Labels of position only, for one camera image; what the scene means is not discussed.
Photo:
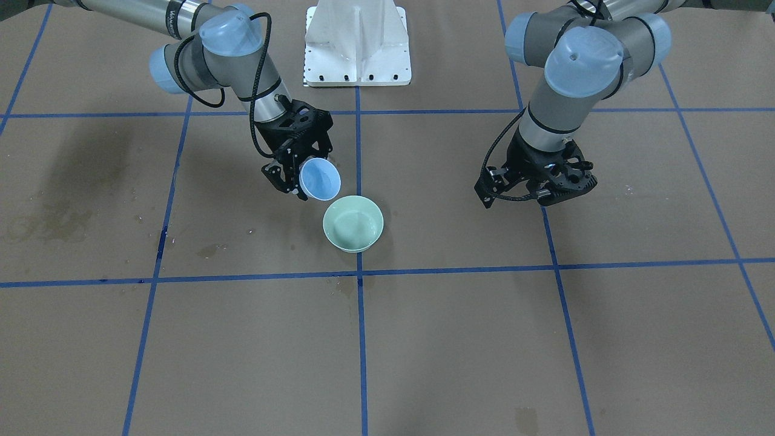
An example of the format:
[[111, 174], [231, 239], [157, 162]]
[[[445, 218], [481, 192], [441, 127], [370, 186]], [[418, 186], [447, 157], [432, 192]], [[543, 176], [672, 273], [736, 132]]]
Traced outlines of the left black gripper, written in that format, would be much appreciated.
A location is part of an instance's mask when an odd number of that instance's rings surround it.
[[497, 199], [520, 200], [506, 193], [525, 182], [531, 195], [539, 194], [541, 206], [553, 206], [593, 190], [598, 180], [592, 169], [593, 163], [585, 160], [574, 140], [561, 144], [559, 151], [545, 152], [529, 146], [516, 132], [507, 149], [506, 168], [484, 167], [474, 191], [483, 207], [490, 209]]

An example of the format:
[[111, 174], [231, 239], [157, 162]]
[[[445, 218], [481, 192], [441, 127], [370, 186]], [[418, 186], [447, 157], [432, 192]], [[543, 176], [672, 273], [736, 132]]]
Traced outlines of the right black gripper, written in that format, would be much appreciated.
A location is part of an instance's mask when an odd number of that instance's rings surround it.
[[264, 157], [275, 159], [261, 168], [261, 173], [277, 191], [306, 200], [301, 188], [301, 161], [308, 157], [327, 160], [333, 150], [328, 132], [333, 127], [329, 111], [321, 110], [307, 102], [280, 100], [285, 110], [273, 121], [254, 122], [254, 127], [263, 139], [269, 152], [257, 144], [257, 151]]

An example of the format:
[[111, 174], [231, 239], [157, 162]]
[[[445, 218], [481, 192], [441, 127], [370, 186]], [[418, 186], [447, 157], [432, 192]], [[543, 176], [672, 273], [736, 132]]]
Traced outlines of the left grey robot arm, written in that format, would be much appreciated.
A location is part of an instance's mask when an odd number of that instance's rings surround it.
[[513, 130], [506, 162], [484, 160], [474, 190], [496, 200], [552, 206], [593, 190], [598, 180], [574, 138], [598, 102], [653, 71], [672, 47], [662, 14], [705, 8], [773, 14], [772, 1], [568, 1], [525, 12], [506, 31], [509, 59], [541, 67], [543, 77]]

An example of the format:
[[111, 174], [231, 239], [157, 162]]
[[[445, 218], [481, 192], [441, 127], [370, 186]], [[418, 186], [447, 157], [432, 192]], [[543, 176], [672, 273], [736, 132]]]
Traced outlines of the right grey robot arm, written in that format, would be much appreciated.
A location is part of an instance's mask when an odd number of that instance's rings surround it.
[[271, 184], [301, 200], [328, 201], [341, 177], [328, 160], [333, 125], [328, 111], [291, 99], [269, 58], [271, 17], [246, 5], [217, 7], [202, 1], [76, 1], [176, 39], [150, 55], [155, 83], [171, 94], [231, 89], [249, 116], [249, 132]]

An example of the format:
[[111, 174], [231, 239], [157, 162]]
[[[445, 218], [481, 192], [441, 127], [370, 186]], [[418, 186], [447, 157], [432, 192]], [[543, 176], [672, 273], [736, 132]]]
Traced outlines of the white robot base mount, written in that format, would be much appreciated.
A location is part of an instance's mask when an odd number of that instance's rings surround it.
[[387, 87], [412, 82], [407, 13], [393, 1], [319, 1], [305, 12], [303, 84]]

